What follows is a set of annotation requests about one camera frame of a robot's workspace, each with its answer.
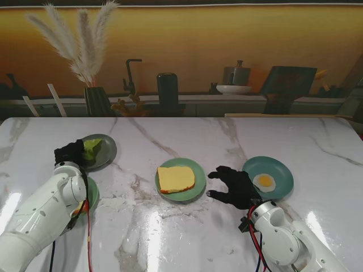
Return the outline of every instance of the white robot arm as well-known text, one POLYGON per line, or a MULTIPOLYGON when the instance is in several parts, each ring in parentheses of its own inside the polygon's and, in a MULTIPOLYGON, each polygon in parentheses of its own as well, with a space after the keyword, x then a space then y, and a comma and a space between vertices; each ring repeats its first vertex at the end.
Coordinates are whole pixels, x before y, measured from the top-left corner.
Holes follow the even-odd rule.
POLYGON ((254 209, 251 221, 263 235, 264 256, 280 270, 348 272, 307 225, 288 222, 283 209, 274 202, 265 202, 254 209))
POLYGON ((86 187, 78 166, 63 162, 53 176, 16 210, 0 236, 0 272, 24 272, 45 247, 58 238, 86 187))

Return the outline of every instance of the faucet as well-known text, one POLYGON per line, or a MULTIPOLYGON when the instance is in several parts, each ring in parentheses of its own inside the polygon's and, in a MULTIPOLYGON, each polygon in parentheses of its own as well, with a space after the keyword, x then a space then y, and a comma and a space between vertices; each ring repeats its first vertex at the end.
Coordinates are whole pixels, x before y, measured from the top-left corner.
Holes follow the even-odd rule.
POLYGON ((132 62, 132 61, 141 62, 142 59, 130 58, 126 61, 127 74, 129 75, 129 84, 127 84, 126 79, 123 79, 123 82, 124 82, 124 91, 128 91, 128 92, 130 92, 130 94, 134 95, 135 94, 135 84, 132 81, 131 69, 130 69, 130 62, 132 62))

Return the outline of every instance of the toy fried egg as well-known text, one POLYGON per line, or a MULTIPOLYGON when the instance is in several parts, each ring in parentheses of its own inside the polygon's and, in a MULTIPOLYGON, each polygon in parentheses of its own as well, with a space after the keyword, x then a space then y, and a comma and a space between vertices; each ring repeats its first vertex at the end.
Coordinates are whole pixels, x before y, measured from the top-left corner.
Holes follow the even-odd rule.
POLYGON ((252 182, 263 193, 272 192, 276 188, 276 182, 269 174, 259 174, 252 182))

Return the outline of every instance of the marble countertop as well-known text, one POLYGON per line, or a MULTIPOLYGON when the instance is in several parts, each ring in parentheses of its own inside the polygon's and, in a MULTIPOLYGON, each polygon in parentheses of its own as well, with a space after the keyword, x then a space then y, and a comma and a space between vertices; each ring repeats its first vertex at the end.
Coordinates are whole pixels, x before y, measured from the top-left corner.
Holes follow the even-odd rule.
MULTIPOLYGON (((245 215, 203 195, 173 205, 154 175, 168 159, 241 169, 254 156, 283 162, 294 189, 281 205, 304 221, 350 271, 360 271, 363 143, 339 118, 11 118, 0 126, 0 233, 16 207, 51 176, 53 150, 93 133, 110 135, 115 161, 91 172, 100 202, 91 217, 94 271, 255 271, 245 215)), ((226 190, 207 179, 207 189, 226 190)), ((57 239, 54 272, 88 271, 86 221, 57 239)), ((48 272, 51 246, 27 272, 48 272)))

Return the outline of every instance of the dried plant stem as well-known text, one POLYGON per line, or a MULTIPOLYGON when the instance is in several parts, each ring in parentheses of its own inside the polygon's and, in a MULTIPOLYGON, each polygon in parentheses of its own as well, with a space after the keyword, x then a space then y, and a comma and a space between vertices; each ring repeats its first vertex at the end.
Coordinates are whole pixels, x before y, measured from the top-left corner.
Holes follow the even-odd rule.
POLYGON ((46 5, 45 10, 55 25, 55 30, 35 15, 29 14, 27 17, 59 55, 69 61, 70 68, 77 78, 87 87, 96 87, 96 75, 103 63, 107 23, 111 12, 117 7, 118 4, 115 1, 104 4, 92 26, 88 11, 78 10, 78 44, 67 23, 52 4, 46 5))

